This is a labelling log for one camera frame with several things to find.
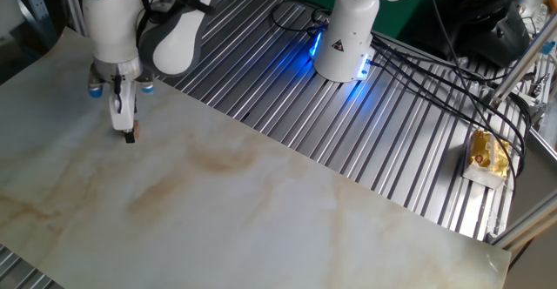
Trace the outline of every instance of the warning label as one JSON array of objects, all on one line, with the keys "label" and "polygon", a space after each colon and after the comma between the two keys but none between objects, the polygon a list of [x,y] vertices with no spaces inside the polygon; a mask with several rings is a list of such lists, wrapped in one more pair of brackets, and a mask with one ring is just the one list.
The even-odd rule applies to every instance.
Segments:
[{"label": "warning label", "polygon": [[341,40],[335,42],[335,43],[332,45],[332,47],[333,47],[333,49],[335,49],[335,50],[345,51],[345,48],[342,47],[342,41],[341,41]]}]

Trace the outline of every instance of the gold foil package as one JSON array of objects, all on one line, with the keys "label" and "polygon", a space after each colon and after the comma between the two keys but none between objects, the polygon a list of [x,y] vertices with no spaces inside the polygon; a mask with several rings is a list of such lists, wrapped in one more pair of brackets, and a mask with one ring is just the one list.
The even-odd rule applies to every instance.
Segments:
[{"label": "gold foil package", "polygon": [[[509,143],[502,141],[502,144],[509,152]],[[493,134],[477,130],[471,137],[466,153],[466,167],[462,177],[493,189],[505,183],[509,161]]]}]

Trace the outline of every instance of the work surface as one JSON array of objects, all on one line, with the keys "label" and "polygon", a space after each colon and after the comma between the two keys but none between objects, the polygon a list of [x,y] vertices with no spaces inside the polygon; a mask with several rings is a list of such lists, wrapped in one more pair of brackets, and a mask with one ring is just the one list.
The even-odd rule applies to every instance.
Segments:
[{"label": "work surface", "polygon": [[[434,223],[479,240],[505,231],[513,181],[493,190],[460,176],[464,143],[475,127],[411,93],[402,84],[410,82],[394,69],[399,80],[376,66],[367,81],[324,79],[309,58],[314,39],[281,30],[269,19],[282,1],[220,0],[203,35],[198,66],[184,77],[163,80]],[[280,24],[301,29],[312,24],[311,13],[283,3],[274,15]],[[373,61],[386,64],[380,54]],[[460,85],[450,68],[430,62],[420,66]],[[481,120],[464,94],[397,64],[439,98]],[[494,76],[482,64],[467,68]],[[468,90],[487,93],[477,84]],[[519,129],[525,127],[513,105],[502,104],[500,111]],[[488,120],[502,136],[515,139],[500,119]]]},{"label": "work surface", "polygon": [[86,96],[88,40],[0,87],[0,243],[73,288],[501,288],[450,232],[157,83],[141,137]]}]

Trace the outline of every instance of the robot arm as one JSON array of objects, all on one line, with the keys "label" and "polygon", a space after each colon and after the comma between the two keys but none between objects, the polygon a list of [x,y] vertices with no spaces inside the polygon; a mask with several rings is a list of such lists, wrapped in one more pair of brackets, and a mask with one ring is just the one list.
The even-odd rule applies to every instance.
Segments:
[{"label": "robot arm", "polygon": [[335,1],[329,27],[310,52],[321,76],[336,82],[367,79],[374,55],[371,30],[378,12],[379,0]]},{"label": "robot arm", "polygon": [[[100,97],[103,85],[110,84],[112,125],[128,143],[134,142],[136,85],[150,93],[154,72],[179,76],[196,65],[217,1],[174,0],[163,10],[149,0],[83,0],[95,58],[90,93]],[[337,82],[367,78],[378,11],[379,0],[336,0],[329,27],[310,52],[321,76]]]},{"label": "robot arm", "polygon": [[179,76],[195,66],[216,2],[174,0],[168,10],[151,10],[148,0],[83,0],[85,26],[93,41],[90,94],[100,97],[104,84],[110,85],[112,126],[124,133],[126,142],[135,142],[137,84],[151,93],[154,72]]}]

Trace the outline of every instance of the green background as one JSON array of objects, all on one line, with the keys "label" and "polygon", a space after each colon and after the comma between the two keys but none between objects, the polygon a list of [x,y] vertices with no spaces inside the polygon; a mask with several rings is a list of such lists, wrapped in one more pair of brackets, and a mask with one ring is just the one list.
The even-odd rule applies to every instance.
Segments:
[{"label": "green background", "polygon": [[[307,0],[332,9],[334,0]],[[373,29],[379,33],[404,40],[405,36],[419,21],[420,14],[428,12],[430,0],[400,0],[388,2],[380,0],[379,14],[373,24]]]}]

